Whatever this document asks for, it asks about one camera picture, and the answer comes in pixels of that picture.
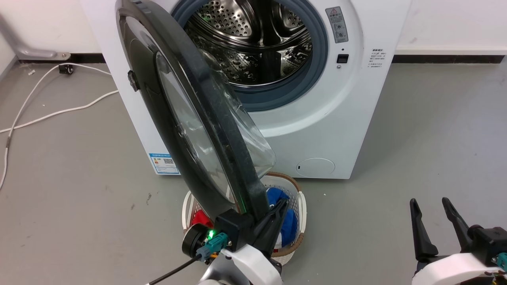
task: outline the connector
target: connector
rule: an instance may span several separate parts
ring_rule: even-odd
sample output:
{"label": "connector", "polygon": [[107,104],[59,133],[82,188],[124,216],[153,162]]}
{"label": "connector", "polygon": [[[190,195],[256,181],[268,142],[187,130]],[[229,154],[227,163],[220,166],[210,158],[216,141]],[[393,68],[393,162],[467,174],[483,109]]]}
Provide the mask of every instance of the connector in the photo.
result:
{"label": "connector", "polygon": [[507,271],[507,253],[501,253],[491,261],[496,263],[503,271]]}
{"label": "connector", "polygon": [[196,255],[201,255],[200,261],[205,261],[211,257],[214,253],[219,253],[223,248],[227,247],[227,234],[219,233],[209,241],[207,241],[202,247],[198,248]]}

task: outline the wall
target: wall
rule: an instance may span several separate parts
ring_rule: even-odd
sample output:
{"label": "wall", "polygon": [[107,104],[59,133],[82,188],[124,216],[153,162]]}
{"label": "wall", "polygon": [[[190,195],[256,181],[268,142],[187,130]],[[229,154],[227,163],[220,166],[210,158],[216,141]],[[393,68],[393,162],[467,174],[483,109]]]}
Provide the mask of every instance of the wall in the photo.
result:
{"label": "wall", "polygon": [[57,52],[100,52],[79,0],[0,2],[0,13],[29,46]]}
{"label": "wall", "polygon": [[[27,44],[96,53],[79,0],[0,0],[0,13]],[[507,1],[413,0],[397,54],[507,54]]]}
{"label": "wall", "polygon": [[3,77],[4,71],[9,67],[9,64],[14,59],[14,52],[7,44],[4,37],[0,34],[0,80]]}
{"label": "wall", "polygon": [[507,54],[507,1],[413,0],[397,54]]}

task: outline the green led light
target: green led light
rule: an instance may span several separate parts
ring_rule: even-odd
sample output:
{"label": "green led light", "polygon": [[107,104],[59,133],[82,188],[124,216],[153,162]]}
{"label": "green led light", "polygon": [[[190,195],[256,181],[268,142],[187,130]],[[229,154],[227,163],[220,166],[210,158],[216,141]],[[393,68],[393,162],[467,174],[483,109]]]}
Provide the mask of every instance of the green led light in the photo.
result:
{"label": "green led light", "polygon": [[208,240],[212,239],[215,236],[215,231],[210,230],[208,233]]}

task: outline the warning label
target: warning label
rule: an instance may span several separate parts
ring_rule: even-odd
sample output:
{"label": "warning label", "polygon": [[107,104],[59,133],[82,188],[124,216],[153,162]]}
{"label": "warning label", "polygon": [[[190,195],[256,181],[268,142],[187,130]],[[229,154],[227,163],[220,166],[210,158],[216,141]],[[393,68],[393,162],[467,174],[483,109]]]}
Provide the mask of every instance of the warning label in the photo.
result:
{"label": "warning label", "polygon": [[382,67],[385,62],[385,56],[384,49],[373,49],[368,60],[368,67]]}
{"label": "warning label", "polygon": [[343,18],[342,9],[340,7],[327,8],[326,15],[331,23],[333,35],[335,36],[335,43],[343,43],[348,41],[347,26]]}
{"label": "warning label", "polygon": [[157,174],[175,175],[179,174],[176,164],[171,158],[170,154],[163,153],[150,153],[150,158],[153,163],[153,168]]}

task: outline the stainless steel drum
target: stainless steel drum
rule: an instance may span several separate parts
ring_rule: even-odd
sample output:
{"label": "stainless steel drum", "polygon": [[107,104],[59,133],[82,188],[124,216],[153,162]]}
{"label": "stainless steel drum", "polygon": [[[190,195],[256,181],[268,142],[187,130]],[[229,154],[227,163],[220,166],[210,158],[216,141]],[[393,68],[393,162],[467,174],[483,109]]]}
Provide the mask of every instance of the stainless steel drum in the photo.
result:
{"label": "stainless steel drum", "polygon": [[229,82],[240,87],[284,80],[312,51],[301,19],[273,0],[210,1],[194,13],[185,31],[217,59]]}

